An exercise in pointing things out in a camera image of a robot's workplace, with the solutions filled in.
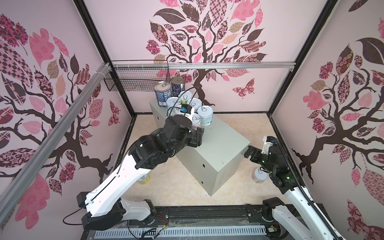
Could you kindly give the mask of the light green small can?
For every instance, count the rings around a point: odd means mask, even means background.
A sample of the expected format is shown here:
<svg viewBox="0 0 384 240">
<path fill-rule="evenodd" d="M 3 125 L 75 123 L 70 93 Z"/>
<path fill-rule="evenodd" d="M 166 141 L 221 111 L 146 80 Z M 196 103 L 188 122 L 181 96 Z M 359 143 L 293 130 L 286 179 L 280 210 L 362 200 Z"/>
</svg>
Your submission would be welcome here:
<svg viewBox="0 0 384 240">
<path fill-rule="evenodd" d="M 189 100 L 193 98 L 193 94 L 190 91 L 181 91 L 178 95 L 181 104 L 187 104 Z"/>
</svg>

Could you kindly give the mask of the pale blue small can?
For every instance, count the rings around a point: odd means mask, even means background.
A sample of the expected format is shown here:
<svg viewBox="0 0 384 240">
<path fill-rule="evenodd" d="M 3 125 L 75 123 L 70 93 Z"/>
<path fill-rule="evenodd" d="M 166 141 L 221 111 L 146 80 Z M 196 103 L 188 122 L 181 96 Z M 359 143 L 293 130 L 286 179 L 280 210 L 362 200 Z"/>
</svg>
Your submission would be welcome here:
<svg viewBox="0 0 384 240">
<path fill-rule="evenodd" d="M 197 113 L 201 118 L 202 126 L 208 126 L 212 123 L 214 111 L 210 106 L 201 106 L 198 108 Z"/>
</svg>

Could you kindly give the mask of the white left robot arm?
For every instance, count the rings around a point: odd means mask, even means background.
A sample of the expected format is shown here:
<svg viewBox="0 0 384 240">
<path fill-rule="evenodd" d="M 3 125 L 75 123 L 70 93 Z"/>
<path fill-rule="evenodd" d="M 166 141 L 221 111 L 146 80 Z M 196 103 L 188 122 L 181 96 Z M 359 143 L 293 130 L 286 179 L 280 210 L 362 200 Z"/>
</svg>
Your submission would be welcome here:
<svg viewBox="0 0 384 240">
<path fill-rule="evenodd" d="M 121 221 L 151 223 L 157 214 L 152 201 L 132 202 L 122 199 L 122 195 L 184 147 L 199 147 L 204 131 L 193 127 L 189 118 L 175 115 L 166 118 L 162 128 L 138 138 L 107 179 L 93 191 L 78 194 L 78 206 L 87 211 L 82 217 L 83 228 L 104 231 Z"/>
</svg>

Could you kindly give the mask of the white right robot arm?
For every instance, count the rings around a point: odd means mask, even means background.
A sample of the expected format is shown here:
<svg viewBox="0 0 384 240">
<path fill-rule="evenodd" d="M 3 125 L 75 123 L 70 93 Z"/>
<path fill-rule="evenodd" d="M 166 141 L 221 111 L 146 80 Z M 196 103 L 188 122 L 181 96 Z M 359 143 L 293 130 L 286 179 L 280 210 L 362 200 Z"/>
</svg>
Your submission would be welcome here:
<svg viewBox="0 0 384 240">
<path fill-rule="evenodd" d="M 298 213 L 289 210 L 278 197 L 263 201 L 261 216 L 267 222 L 276 222 L 284 234 L 295 240 L 342 240 L 343 236 L 332 225 L 326 215 L 315 203 L 311 194 L 299 180 L 293 165 L 286 160 L 276 143 L 267 142 L 262 149 L 248 146 L 244 157 L 259 164 L 290 201 Z"/>
</svg>

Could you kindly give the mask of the blue white label can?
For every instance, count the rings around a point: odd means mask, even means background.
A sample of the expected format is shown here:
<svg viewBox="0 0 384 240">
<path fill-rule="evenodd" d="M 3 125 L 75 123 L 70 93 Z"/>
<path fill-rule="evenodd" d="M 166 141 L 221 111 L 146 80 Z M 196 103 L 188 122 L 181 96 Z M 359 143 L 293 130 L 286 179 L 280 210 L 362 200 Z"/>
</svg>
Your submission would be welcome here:
<svg viewBox="0 0 384 240">
<path fill-rule="evenodd" d="M 172 97 L 172 86 L 170 83 L 160 81 L 154 86 L 158 105 L 161 108 L 167 107 L 167 100 Z"/>
</svg>

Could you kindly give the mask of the yellow label small can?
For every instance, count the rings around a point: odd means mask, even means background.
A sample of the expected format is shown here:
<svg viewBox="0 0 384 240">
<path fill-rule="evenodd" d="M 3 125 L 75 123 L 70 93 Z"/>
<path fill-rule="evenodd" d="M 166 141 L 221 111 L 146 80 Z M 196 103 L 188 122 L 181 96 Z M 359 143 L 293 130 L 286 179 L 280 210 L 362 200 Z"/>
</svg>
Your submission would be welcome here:
<svg viewBox="0 0 384 240">
<path fill-rule="evenodd" d="M 150 174 L 145 174 L 141 178 L 137 180 L 137 182 L 141 185 L 145 185 L 150 181 Z"/>
</svg>

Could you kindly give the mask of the pink label small can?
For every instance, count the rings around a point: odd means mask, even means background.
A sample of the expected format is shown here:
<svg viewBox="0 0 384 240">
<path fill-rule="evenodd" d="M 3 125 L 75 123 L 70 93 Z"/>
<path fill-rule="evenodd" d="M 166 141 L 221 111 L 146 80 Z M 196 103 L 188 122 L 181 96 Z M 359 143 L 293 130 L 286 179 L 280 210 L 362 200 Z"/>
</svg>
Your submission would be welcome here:
<svg viewBox="0 0 384 240">
<path fill-rule="evenodd" d="M 192 127 L 194 129 L 201 127 L 201 117 L 196 113 L 192 115 Z"/>
</svg>

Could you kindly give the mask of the grey metal cabinet counter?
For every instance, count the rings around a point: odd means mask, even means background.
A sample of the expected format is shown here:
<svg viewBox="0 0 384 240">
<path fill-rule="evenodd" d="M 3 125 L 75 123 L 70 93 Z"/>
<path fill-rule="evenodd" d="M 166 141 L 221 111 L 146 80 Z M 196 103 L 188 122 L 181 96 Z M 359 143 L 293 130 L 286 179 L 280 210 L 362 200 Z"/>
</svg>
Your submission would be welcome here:
<svg viewBox="0 0 384 240">
<path fill-rule="evenodd" d="M 176 157 L 212 196 L 236 172 L 250 141 L 217 115 L 204 129 L 202 145 L 185 147 Z"/>
</svg>

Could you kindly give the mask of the teal label small can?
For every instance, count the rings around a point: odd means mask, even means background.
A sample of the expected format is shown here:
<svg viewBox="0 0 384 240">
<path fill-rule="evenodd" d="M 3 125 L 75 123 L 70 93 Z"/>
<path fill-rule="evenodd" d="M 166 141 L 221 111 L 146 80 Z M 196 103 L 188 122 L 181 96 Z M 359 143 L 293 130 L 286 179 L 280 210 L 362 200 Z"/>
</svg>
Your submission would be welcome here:
<svg viewBox="0 0 384 240">
<path fill-rule="evenodd" d="M 180 113 L 181 100 L 178 97 L 171 97 L 166 101 L 167 116 L 174 116 Z"/>
</svg>

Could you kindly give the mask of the pink floral small can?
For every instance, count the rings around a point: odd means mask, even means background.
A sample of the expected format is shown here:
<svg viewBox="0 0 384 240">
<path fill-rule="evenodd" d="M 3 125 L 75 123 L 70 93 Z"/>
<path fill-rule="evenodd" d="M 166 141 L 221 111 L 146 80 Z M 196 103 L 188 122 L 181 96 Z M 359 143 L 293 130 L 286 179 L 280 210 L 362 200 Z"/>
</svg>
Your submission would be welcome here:
<svg viewBox="0 0 384 240">
<path fill-rule="evenodd" d="M 256 168 L 252 174 L 252 179 L 255 183 L 261 184 L 265 180 L 267 180 L 269 177 L 269 174 L 263 171 L 261 168 Z"/>
</svg>

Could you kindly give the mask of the black aluminium frame rail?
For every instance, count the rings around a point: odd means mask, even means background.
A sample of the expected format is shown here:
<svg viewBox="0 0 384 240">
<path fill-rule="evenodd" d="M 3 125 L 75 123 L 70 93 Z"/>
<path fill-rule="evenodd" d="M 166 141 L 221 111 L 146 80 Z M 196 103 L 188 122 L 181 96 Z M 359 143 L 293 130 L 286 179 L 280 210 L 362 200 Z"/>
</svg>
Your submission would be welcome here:
<svg viewBox="0 0 384 240">
<path fill-rule="evenodd" d="M 163 228 L 166 227 L 216 227 L 216 226 L 264 226 L 267 235 L 257 240 L 292 240 L 284 234 L 276 222 L 267 222 L 261 216 L 262 205 L 236 206 L 178 206 L 156 207 L 157 214 L 151 223 L 136 220 L 122 221 L 111 229 Z M 92 240 L 94 230 L 85 230 L 83 240 Z"/>
</svg>

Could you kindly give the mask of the silver aluminium crossbar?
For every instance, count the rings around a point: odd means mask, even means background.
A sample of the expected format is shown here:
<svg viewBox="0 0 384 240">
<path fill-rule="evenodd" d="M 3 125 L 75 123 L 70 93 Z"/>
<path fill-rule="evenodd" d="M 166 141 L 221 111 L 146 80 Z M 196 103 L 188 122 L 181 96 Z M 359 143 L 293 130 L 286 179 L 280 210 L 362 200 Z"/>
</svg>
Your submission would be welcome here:
<svg viewBox="0 0 384 240">
<path fill-rule="evenodd" d="M 115 68 L 161 68 L 169 70 L 205 70 L 205 69 L 293 69 L 295 62 L 257 62 L 257 63 L 177 63 L 144 64 L 114 63 Z"/>
</svg>

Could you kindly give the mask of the dark blue tall can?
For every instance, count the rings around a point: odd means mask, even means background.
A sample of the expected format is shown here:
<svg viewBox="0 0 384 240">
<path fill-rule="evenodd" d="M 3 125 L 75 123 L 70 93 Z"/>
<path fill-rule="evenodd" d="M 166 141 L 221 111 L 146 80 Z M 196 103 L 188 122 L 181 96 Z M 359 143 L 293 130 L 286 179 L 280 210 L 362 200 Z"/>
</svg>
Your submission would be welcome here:
<svg viewBox="0 0 384 240">
<path fill-rule="evenodd" d="M 185 79 L 181 76 L 171 78 L 173 97 L 178 97 L 179 94 L 185 91 Z"/>
</svg>

